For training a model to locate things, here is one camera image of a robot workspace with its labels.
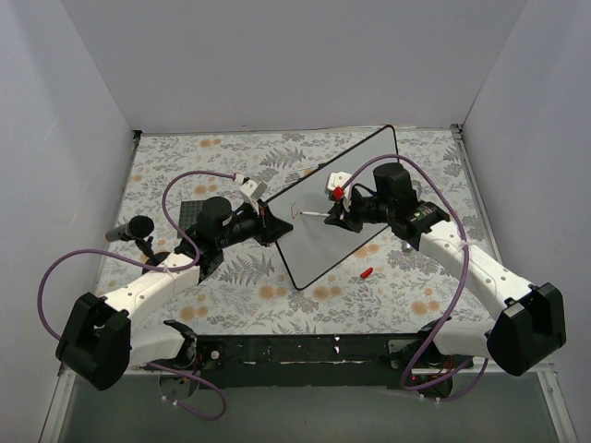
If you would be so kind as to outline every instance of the black frame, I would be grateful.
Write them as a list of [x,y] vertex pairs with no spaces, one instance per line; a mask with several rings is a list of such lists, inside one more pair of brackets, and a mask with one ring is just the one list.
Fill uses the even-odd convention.
[[[271,201],[273,201],[275,198],[279,197],[281,194],[283,194],[284,192],[286,192],[287,190],[291,189],[292,187],[299,185],[300,183],[302,183],[304,180],[306,180],[307,178],[309,178],[310,176],[312,176],[313,174],[317,173],[318,171],[321,171],[324,167],[326,167],[328,164],[331,164],[332,162],[334,162],[335,160],[343,157],[347,152],[354,150],[355,148],[357,148],[358,146],[360,146],[361,144],[365,143],[366,141],[368,141],[370,138],[373,138],[375,136],[377,136],[380,132],[386,130],[386,129],[391,129],[392,130],[392,134],[394,135],[394,150],[395,153],[398,155],[399,151],[398,151],[398,139],[396,138],[396,129],[394,129],[394,126],[392,125],[386,125],[380,129],[378,129],[376,132],[374,132],[373,134],[365,137],[363,140],[357,142],[355,145],[353,145],[351,148],[349,148],[348,150],[344,150],[343,152],[341,152],[339,155],[337,155],[336,157],[334,157],[333,159],[329,160],[328,162],[323,163],[319,168],[315,169],[312,173],[300,178],[299,180],[297,180],[296,182],[292,183],[291,185],[285,187],[284,189],[282,189],[281,191],[279,191],[277,194],[275,194],[274,196],[271,196],[269,199],[267,199],[267,201],[265,203],[269,204]],[[275,243],[275,245],[277,246],[277,250],[279,251],[279,255],[281,256],[281,260],[283,260],[283,263],[285,265],[285,268],[287,269],[287,274],[289,275],[289,280],[292,281],[292,284],[294,285],[294,287],[298,290],[298,291],[303,291],[304,289],[306,289],[308,286],[310,286],[312,283],[314,283],[314,281],[317,281],[320,277],[322,277],[323,275],[326,275],[327,273],[329,273],[332,269],[336,268],[338,265],[340,265],[341,263],[343,263],[346,259],[348,259],[352,254],[354,254],[358,249],[360,249],[361,247],[363,247],[367,242],[370,242],[371,240],[373,240],[374,238],[376,238],[378,235],[380,235],[381,233],[384,232],[384,230],[386,230],[388,228],[388,226],[384,226],[384,228],[380,231],[378,231],[375,235],[369,237],[369,239],[365,242],[362,243],[357,249],[354,249],[353,251],[351,251],[351,253],[349,253],[349,255],[344,256],[343,259],[341,259],[340,261],[337,261],[334,266],[332,266],[331,268],[328,268],[326,271],[322,272],[317,278],[316,280],[311,281],[309,284],[307,284],[306,286],[299,288],[296,285],[296,282],[294,281],[294,277],[292,276],[292,272],[289,269],[289,267],[287,266],[287,263],[285,262],[285,257],[283,256],[283,252],[281,250],[281,248],[279,247],[279,244]]]
[[[397,360],[399,356],[395,358],[394,352],[421,339],[424,336],[408,333],[199,336],[196,364],[185,370],[198,369],[201,377],[221,389],[270,386],[401,389],[400,380],[407,362]],[[422,359],[416,368],[428,367],[431,373],[409,378],[407,383],[424,383],[438,376],[443,362],[450,361],[457,367],[466,359],[471,357],[454,355],[450,360],[449,356],[440,356],[432,365]],[[451,390],[449,379],[421,392],[430,397],[447,397]]]

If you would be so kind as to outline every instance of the red marker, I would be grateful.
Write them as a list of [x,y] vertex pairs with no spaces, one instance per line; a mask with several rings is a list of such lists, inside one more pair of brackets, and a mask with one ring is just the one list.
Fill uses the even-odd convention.
[[366,279],[371,275],[371,272],[373,272],[373,268],[367,268],[366,270],[361,272],[361,275],[359,277],[361,277],[362,279]]

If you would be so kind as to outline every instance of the marker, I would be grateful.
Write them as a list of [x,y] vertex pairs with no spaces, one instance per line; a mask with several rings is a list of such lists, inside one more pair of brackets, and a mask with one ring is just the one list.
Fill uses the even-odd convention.
[[330,215],[330,214],[324,214],[322,212],[310,212],[310,211],[307,211],[307,210],[300,211],[300,214],[302,214],[302,215],[311,215],[311,216],[314,216],[314,217],[328,217]]
[[299,169],[292,169],[290,173],[297,173],[298,171],[305,171],[306,169],[316,169],[323,166],[324,163],[313,164],[311,166],[307,166],[306,168],[299,168]]

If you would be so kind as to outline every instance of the black joint housing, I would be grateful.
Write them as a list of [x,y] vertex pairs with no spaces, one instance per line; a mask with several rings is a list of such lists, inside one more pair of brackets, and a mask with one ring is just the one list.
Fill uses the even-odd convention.
[[129,365],[131,320],[127,315],[106,305],[103,298],[85,293],[72,308],[55,356],[97,390],[110,388]]
[[400,163],[384,163],[373,170],[378,198],[394,205],[398,211],[418,206],[410,173]]
[[[199,282],[205,280],[223,262],[223,250],[250,238],[261,245],[271,245],[294,226],[273,216],[267,203],[258,201],[259,213],[244,203],[236,211],[227,198],[213,197],[203,201],[195,223],[186,234],[199,247]],[[176,254],[195,257],[194,247],[183,238]]]
[[565,342],[562,294],[546,283],[501,312],[487,348],[504,371],[519,377]]
[[405,240],[418,251],[421,235],[430,233],[431,226],[434,224],[449,220],[450,216],[447,212],[428,201],[419,202],[419,206],[404,215],[393,214],[388,224],[394,235]]

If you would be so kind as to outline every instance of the whiteboard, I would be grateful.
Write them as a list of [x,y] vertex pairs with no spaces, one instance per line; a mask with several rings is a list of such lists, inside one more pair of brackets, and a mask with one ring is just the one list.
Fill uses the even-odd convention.
[[[302,210],[328,212],[332,208],[333,202],[324,193],[331,173],[352,174],[366,161],[379,155],[394,153],[394,128],[385,126],[267,201],[275,217],[294,225],[291,233],[277,241],[277,247],[296,289],[309,286],[387,228],[386,224],[366,223],[361,233],[352,233],[324,224],[322,217],[297,214]],[[375,189],[373,170],[388,162],[396,160],[372,164],[357,177],[356,183]]]

